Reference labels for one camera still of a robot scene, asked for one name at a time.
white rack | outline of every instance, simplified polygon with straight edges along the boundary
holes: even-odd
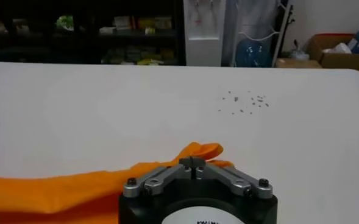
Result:
[[[277,40],[277,44],[275,46],[274,55],[272,56],[271,66],[274,67],[275,61],[277,60],[280,46],[282,44],[282,38],[283,38],[283,34],[285,32],[285,26],[288,22],[289,10],[291,8],[293,0],[288,0],[287,5],[283,5],[280,2],[280,0],[277,0],[277,2],[276,2],[275,10],[277,10],[277,8],[280,6],[285,10],[285,14],[283,16],[283,21],[282,21],[282,25],[281,25],[281,30],[274,30],[274,28],[272,27],[271,24],[243,24],[242,18],[244,15],[244,12],[243,12],[244,7],[242,7],[241,4],[244,1],[245,0],[236,0],[236,9],[237,9],[238,17],[237,17],[237,21],[236,21],[236,32],[235,32],[236,34],[235,34],[234,41],[233,41],[233,51],[232,51],[230,65],[235,66],[237,45],[243,36],[250,40],[253,40],[253,41],[265,41],[265,40],[268,40],[269,38],[273,37],[274,35],[278,35],[279,37]],[[245,27],[245,26],[269,26],[270,33],[268,35],[265,35],[265,37],[262,37],[262,38],[254,38],[254,37],[251,37],[250,35],[248,35],[246,32],[243,32],[243,27]]]

white wall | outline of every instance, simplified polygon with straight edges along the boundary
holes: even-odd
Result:
[[[359,29],[359,0],[293,0],[296,22],[290,25],[283,46],[305,44],[317,33],[355,33]]]

white label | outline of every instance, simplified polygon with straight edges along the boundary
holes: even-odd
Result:
[[[167,216],[162,224],[244,224],[234,215],[223,210],[206,207],[188,207]]]

shelf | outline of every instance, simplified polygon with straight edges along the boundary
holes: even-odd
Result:
[[[56,30],[54,38],[72,37],[74,32],[67,30]],[[0,27],[0,36],[9,35],[3,27]],[[175,30],[156,30],[154,34],[145,34],[143,30],[117,30],[112,33],[100,32],[99,37],[103,38],[176,38]],[[28,30],[18,30],[17,36],[28,38],[40,38],[42,33],[30,32]]]
[[[107,38],[176,38],[175,30],[156,30],[154,34],[145,34],[143,30],[117,30],[113,33],[100,33]]]

small screw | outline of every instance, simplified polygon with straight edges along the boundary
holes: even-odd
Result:
[[[267,179],[259,179],[259,186],[260,187],[268,187],[269,181]]]
[[[137,184],[136,178],[134,178],[134,177],[129,178],[127,181],[127,184],[128,185],[136,185]]]
[[[252,190],[251,189],[245,190],[244,191],[244,196],[251,198],[252,197]]]

